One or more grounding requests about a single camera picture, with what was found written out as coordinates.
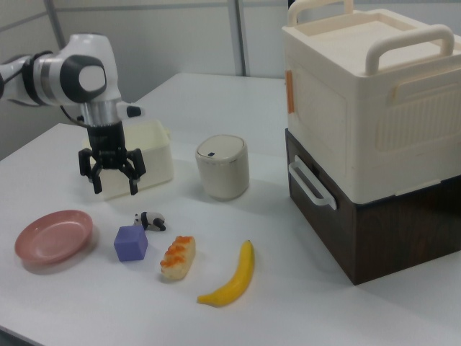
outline dark brown box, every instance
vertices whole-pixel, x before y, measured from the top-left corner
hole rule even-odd
[[[329,205],[314,205],[289,174],[291,198],[353,284],[461,249],[461,176],[358,205],[288,129],[285,138],[288,164],[298,155],[336,200],[336,210]]]

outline white table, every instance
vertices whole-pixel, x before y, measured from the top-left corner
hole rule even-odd
[[[58,125],[0,162],[0,327],[61,345],[461,345],[461,258],[452,254],[353,286],[291,201],[281,80],[176,75],[141,99],[171,130],[175,178],[103,201],[79,176],[83,129]],[[217,202],[202,191],[194,150],[216,133],[249,143],[250,188]],[[63,209],[94,221],[86,251],[54,267],[24,266],[14,242],[30,222]],[[146,258],[117,260],[113,241],[135,212],[156,210],[167,231],[148,233]],[[159,262],[177,235],[197,256],[183,281]],[[225,283],[241,243],[256,269],[224,308],[196,297]]]

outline toy food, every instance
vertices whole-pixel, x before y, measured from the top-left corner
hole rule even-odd
[[[199,296],[197,302],[211,306],[224,306],[240,297],[249,286],[254,271],[254,248],[247,240],[240,249],[237,270],[233,277],[215,292]]]
[[[177,236],[173,244],[165,252],[160,262],[161,272],[172,280],[180,280],[186,276],[195,257],[195,239],[193,236]]]

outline small cylindrical container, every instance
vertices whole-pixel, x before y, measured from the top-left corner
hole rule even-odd
[[[230,135],[210,137],[195,152],[205,192],[218,200],[231,200],[249,185],[248,149],[245,140]]]

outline container lid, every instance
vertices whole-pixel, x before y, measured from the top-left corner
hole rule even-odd
[[[410,31],[413,29],[425,31],[409,37],[408,34],[411,34]],[[389,40],[401,43],[399,49],[386,48],[382,56],[377,57],[379,68],[383,70],[439,57],[441,43],[439,40],[433,40],[433,36],[444,40],[453,38],[452,33],[451,37],[447,37],[449,30],[446,35],[443,35],[443,32],[437,34],[441,32],[439,25],[429,26],[381,9],[308,22],[289,27],[286,31],[325,58],[360,76],[366,75],[367,54],[375,44],[380,43],[382,47],[387,47],[385,43]],[[460,49],[460,42],[455,43],[453,54],[460,54]]]
[[[210,137],[199,145],[197,155],[200,159],[215,163],[226,163],[235,160],[246,147],[242,138],[230,135]]]

